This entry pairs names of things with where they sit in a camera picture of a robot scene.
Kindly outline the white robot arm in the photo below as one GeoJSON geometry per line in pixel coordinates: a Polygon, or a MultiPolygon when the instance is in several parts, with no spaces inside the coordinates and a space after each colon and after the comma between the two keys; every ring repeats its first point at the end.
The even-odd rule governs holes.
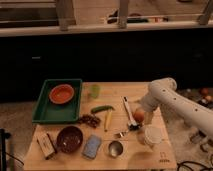
{"type": "Polygon", "coordinates": [[[153,112],[164,104],[213,139],[213,110],[179,95],[176,89],[177,83],[173,78],[151,81],[148,92],[141,99],[142,108],[146,112],[153,112]]]}

